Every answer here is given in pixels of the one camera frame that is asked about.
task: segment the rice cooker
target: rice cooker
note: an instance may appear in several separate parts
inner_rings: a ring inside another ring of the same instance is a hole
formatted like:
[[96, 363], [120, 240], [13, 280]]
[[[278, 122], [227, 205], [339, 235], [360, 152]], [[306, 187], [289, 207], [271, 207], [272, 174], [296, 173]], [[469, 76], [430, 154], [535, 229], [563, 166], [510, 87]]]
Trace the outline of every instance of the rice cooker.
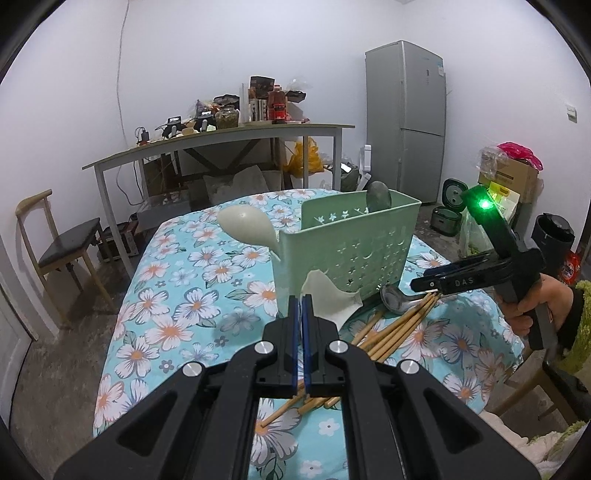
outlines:
[[433, 209], [431, 214], [431, 228], [445, 236], [456, 236], [462, 226], [462, 212], [466, 205], [462, 200], [462, 193], [468, 186], [456, 179], [443, 182], [441, 202], [443, 206]]

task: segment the green led light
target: green led light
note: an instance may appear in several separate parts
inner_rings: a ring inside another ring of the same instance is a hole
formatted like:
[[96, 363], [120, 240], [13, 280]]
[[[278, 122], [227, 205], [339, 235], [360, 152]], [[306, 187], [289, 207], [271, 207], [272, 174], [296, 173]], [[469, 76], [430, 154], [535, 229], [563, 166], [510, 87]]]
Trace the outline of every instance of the green led light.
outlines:
[[478, 206], [482, 209], [482, 210], [489, 210], [494, 206], [494, 203], [492, 203], [490, 200], [488, 199], [482, 199], [480, 202], [478, 202]]

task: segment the table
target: table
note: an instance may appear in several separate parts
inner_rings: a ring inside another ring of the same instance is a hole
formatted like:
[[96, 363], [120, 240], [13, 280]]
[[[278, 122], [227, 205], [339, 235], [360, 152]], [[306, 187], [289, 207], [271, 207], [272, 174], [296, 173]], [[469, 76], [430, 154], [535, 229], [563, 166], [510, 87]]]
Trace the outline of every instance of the table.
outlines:
[[[216, 221], [221, 208], [254, 205], [277, 229], [293, 231], [299, 228], [302, 201], [330, 194], [337, 192], [303, 189], [253, 195], [161, 225], [119, 312], [100, 382], [94, 435], [185, 362], [225, 362], [238, 349], [260, 340], [264, 325], [274, 319], [277, 304], [268, 249], [227, 236]], [[446, 262], [413, 238], [400, 288], [411, 293], [413, 278]], [[352, 340], [372, 314], [348, 320], [341, 338]], [[388, 313], [374, 331], [395, 318]], [[505, 371], [521, 361], [522, 349], [493, 300], [475, 290], [442, 299], [388, 363], [415, 359], [479, 413]], [[302, 368], [300, 351], [300, 376]], [[262, 399], [258, 418], [283, 402]], [[267, 428], [257, 429], [251, 464], [252, 480], [264, 480], [273, 471], [277, 478], [283, 472], [284, 480], [346, 480], [340, 404], [303, 417], [292, 409]]]
[[[123, 240], [117, 229], [117, 221], [113, 213], [111, 200], [109, 199], [109, 192], [107, 191], [105, 183], [105, 171], [112, 168], [120, 167], [128, 163], [132, 163], [143, 158], [169, 153], [178, 150], [189, 150], [195, 147], [203, 147], [205, 145], [215, 145], [226, 142], [234, 142], [240, 140], [255, 140], [260, 138], [291, 138], [303, 137], [303, 156], [304, 156], [304, 188], [308, 186], [308, 137], [333, 137], [333, 159], [336, 164], [340, 162], [343, 149], [343, 128], [355, 128], [354, 125], [336, 125], [336, 124], [283, 124], [283, 125], [250, 125], [246, 127], [226, 128], [223, 130], [215, 130], [213, 132], [205, 132], [202, 134], [187, 135], [175, 137], [170, 140], [162, 140], [159, 142], [149, 143], [139, 147], [131, 148], [124, 152], [116, 153], [110, 157], [88, 164], [82, 167], [82, 170], [87, 168], [95, 169], [96, 182], [99, 186], [100, 199], [105, 208], [105, 215], [111, 232], [113, 232], [113, 239], [117, 245], [117, 250], [121, 256], [123, 265], [127, 274], [132, 277], [134, 268], [129, 261], [129, 256], [125, 251]], [[340, 175], [333, 175], [333, 189], [340, 190]]]

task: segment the glass jar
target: glass jar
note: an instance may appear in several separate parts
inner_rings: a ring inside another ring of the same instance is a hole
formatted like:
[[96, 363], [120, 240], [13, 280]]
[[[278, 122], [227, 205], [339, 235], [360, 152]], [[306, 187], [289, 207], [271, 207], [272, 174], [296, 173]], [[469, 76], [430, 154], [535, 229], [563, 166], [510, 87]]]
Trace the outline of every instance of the glass jar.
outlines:
[[238, 126], [238, 110], [233, 105], [223, 106], [222, 109], [216, 113], [216, 128], [221, 130], [223, 128], [236, 128]]

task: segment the yellow plastic bag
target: yellow plastic bag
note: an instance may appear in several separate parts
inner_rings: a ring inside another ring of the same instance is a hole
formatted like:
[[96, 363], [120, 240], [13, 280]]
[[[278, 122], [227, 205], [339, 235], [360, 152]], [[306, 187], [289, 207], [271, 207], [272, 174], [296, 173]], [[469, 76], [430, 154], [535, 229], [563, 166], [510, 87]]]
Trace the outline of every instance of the yellow plastic bag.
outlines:
[[[304, 177], [304, 144], [298, 141], [295, 144], [295, 153], [291, 156], [290, 162], [285, 170], [298, 179]], [[318, 145], [312, 137], [308, 137], [308, 172], [321, 173], [324, 171], [322, 161], [318, 155]]]

